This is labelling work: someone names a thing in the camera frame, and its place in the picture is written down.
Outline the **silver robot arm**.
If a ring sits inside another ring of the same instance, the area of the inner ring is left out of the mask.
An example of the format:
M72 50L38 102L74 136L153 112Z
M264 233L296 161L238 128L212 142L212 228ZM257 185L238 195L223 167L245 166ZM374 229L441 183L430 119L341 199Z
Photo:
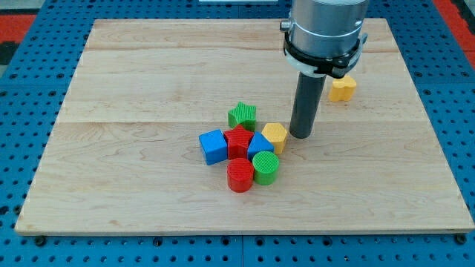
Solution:
M293 0L280 30L302 53L339 57L356 46L368 6L368 0Z

